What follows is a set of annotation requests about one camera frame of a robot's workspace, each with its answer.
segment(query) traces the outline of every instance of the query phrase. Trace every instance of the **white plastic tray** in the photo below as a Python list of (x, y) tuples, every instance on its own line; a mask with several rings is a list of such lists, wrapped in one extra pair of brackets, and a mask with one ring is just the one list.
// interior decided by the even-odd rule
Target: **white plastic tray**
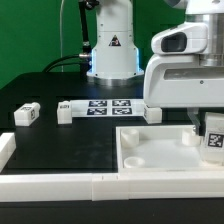
[[(117, 128), (118, 168), (124, 172), (151, 171), (190, 171), (224, 170), (220, 164), (204, 162), (200, 155), (200, 146), (189, 147), (182, 144), (183, 129), (192, 130), (193, 126), (144, 126)], [(122, 146), (122, 131), (139, 132), (139, 144), (127, 148)], [(142, 167), (126, 168), (124, 161), (139, 158), (145, 162)]]

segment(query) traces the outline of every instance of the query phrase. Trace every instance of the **black cable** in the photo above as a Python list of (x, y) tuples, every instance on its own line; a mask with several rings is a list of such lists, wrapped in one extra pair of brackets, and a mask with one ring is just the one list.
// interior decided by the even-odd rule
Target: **black cable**
[(62, 58), (59, 58), (55, 61), (52, 61), (49, 65), (47, 65), (44, 70), (42, 72), (47, 72), (47, 70), (49, 68), (51, 68), (52, 66), (54, 66), (55, 64), (57, 64), (58, 62), (62, 62), (62, 61), (65, 61), (65, 60), (68, 60), (68, 59), (72, 59), (72, 58), (79, 58), (79, 55), (78, 54), (74, 54), (74, 55), (68, 55), (68, 56), (65, 56), (65, 57), (62, 57)]
[(56, 67), (61, 67), (61, 66), (66, 66), (66, 65), (80, 65), (82, 62), (71, 62), (71, 63), (61, 63), (61, 64), (56, 64), (51, 66), (48, 70), (46, 70), (45, 72), (50, 72), (52, 69), (56, 68)]
[(92, 48), (89, 43), (89, 33), (86, 19), (86, 3), (84, 1), (79, 1), (79, 12), (80, 12), (81, 29), (82, 29), (83, 52), (90, 53)]
[(82, 26), (83, 42), (89, 42), (89, 34), (88, 34), (86, 10), (85, 10), (85, 2), (84, 1), (79, 2), (79, 11), (80, 11), (81, 26)]

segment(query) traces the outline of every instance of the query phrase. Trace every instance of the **white plastic border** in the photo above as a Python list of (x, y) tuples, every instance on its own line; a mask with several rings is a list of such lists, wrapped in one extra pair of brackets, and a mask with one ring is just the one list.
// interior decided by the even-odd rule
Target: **white plastic border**
[[(117, 128), (119, 140), (120, 128)], [(0, 202), (224, 197), (224, 168), (111, 174), (0, 175)]]

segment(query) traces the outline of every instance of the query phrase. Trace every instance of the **white block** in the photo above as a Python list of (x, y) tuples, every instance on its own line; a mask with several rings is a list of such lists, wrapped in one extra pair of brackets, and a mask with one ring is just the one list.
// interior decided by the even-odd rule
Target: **white block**
[(118, 174), (96, 174), (92, 179), (92, 200), (128, 200), (128, 177)]
[(26, 103), (14, 112), (16, 126), (30, 126), (38, 117), (40, 111), (39, 103)]
[(92, 199), (92, 174), (0, 175), (0, 202)]
[(200, 149), (204, 161), (224, 163), (224, 115), (206, 113), (206, 133)]
[(186, 146), (200, 146), (201, 136), (196, 135), (195, 131), (190, 129), (183, 129), (182, 131), (182, 143)]
[(162, 109), (161, 108), (149, 108), (144, 105), (144, 118), (148, 124), (162, 123)]
[(72, 124), (71, 102), (64, 101), (58, 103), (57, 109), (58, 124)]
[(0, 137), (0, 172), (16, 149), (15, 134), (3, 133)]

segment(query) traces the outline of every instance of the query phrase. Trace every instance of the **white cube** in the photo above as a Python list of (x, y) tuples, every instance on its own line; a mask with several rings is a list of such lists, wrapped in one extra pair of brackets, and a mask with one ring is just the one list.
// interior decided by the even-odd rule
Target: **white cube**
[(206, 113), (206, 133), (201, 146), (201, 157), (212, 163), (224, 162), (224, 115)]
[(0, 137), (0, 173), (16, 149), (14, 133), (3, 133)]
[(58, 124), (72, 124), (72, 105), (69, 101), (58, 103)]
[(39, 103), (26, 103), (14, 112), (16, 126), (30, 126), (38, 117)]
[(162, 115), (161, 108), (149, 108), (147, 105), (144, 105), (144, 118), (148, 124), (162, 123)]

